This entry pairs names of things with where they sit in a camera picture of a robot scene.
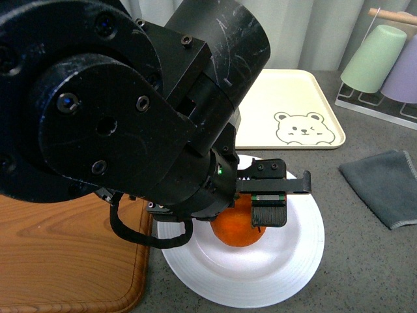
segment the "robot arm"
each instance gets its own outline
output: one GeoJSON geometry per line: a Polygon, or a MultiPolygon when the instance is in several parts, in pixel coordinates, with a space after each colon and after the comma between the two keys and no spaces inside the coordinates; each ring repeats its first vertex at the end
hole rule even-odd
{"type": "Polygon", "coordinates": [[[310,192],[309,174],[287,184],[278,159],[239,172],[229,122],[269,55],[259,22],[233,0],[184,0],[165,27],[114,0],[0,2],[0,193],[96,192],[118,235],[158,246],[117,217],[121,194],[146,199],[157,220],[187,225],[159,247],[183,244],[192,218],[212,220],[237,192],[257,195],[254,225],[282,226],[274,208],[310,192]]]}

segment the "wooden dowel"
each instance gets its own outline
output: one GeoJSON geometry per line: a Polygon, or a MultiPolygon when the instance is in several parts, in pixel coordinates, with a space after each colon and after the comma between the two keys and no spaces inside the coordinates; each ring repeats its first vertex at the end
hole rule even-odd
{"type": "MultiPolygon", "coordinates": [[[[370,8],[368,15],[375,16],[377,15],[377,12],[377,8],[370,8]]],[[[391,11],[380,10],[378,13],[378,18],[417,26],[417,16],[409,16],[391,11]]]]}

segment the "wooden cutting board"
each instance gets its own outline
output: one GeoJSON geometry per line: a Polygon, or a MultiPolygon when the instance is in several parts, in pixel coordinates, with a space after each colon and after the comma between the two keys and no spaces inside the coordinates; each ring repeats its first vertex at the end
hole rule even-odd
{"type": "MultiPolygon", "coordinates": [[[[151,234],[145,201],[119,216],[151,234]]],[[[0,196],[0,312],[128,312],[143,295],[149,247],[118,238],[94,194],[33,204],[0,196]]]]}

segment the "white plate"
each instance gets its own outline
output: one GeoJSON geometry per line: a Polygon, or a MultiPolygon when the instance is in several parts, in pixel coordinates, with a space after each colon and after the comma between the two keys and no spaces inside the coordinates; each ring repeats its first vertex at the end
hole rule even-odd
{"type": "MultiPolygon", "coordinates": [[[[239,157],[239,169],[252,162],[250,156],[239,157]]],[[[182,232],[182,223],[158,223],[159,238],[182,232]]],[[[190,242],[162,252],[173,272],[202,297],[235,308],[259,308],[299,292],[316,272],[323,249],[323,220],[313,197],[290,195],[287,224],[267,228],[250,246],[227,246],[208,222],[194,220],[190,242]]]]}

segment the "cartoon bear face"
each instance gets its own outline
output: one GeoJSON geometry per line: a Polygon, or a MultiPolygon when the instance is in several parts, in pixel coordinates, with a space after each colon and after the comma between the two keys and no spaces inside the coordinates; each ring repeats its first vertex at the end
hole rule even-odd
{"type": "Polygon", "coordinates": [[[330,144],[335,139],[334,133],[323,123],[324,117],[318,113],[310,112],[307,115],[289,115],[284,112],[278,112],[274,115],[274,118],[279,123],[276,136],[287,144],[330,144]]]}

